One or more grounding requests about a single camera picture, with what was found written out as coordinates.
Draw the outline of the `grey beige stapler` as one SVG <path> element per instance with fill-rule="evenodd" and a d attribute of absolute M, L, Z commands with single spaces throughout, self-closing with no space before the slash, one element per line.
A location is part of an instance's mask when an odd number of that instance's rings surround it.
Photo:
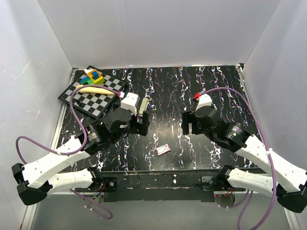
<path fill-rule="evenodd" d="M 147 110 L 147 106 L 148 106 L 148 98 L 144 97 L 142 99 L 142 103 L 141 106 L 139 108 L 139 116 L 143 117 L 144 112 Z"/>

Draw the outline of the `white red staple box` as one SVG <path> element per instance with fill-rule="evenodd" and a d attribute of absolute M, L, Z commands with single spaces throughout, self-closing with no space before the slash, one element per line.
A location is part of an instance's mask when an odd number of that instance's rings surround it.
<path fill-rule="evenodd" d="M 163 155 L 165 153 L 168 153 L 170 150 L 171 150 L 171 148 L 169 147 L 168 144 L 165 144 L 163 146 L 157 147 L 155 149 L 155 151 L 156 151 L 158 156 L 161 156 L 161 155 Z"/>

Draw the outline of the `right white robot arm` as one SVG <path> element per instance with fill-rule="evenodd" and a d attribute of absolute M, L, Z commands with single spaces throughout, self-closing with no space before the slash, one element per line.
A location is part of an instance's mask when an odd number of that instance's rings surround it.
<path fill-rule="evenodd" d="M 267 196 L 275 195 L 284 208 L 302 213 L 307 206 L 307 172 L 265 145 L 240 123 L 226 123 L 212 106 L 203 106 L 197 110 L 183 112 L 182 131 L 204 134 L 219 147 L 242 156 L 268 176 L 242 171 L 234 166 L 224 166 L 219 174 L 206 182 L 211 189 L 228 190 L 243 188 Z"/>

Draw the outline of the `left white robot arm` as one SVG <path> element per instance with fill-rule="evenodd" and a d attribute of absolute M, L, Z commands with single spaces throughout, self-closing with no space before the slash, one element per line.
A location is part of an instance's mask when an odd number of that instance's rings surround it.
<path fill-rule="evenodd" d="M 29 206 L 44 200 L 47 195 L 63 190 L 85 188 L 96 192 L 105 188 L 115 191 L 115 177 L 103 176 L 95 167 L 77 172 L 62 173 L 73 163 L 86 159 L 98 151 L 106 150 L 111 144 L 128 134 L 146 136 L 149 127 L 149 113 L 133 115 L 129 110 L 117 108 L 105 117 L 92 122 L 86 127 L 86 133 L 79 132 L 57 150 L 70 147 L 79 151 L 72 155 L 48 155 L 29 164 L 17 163 L 12 166 L 12 173 L 17 182 L 17 192 L 22 202 Z"/>

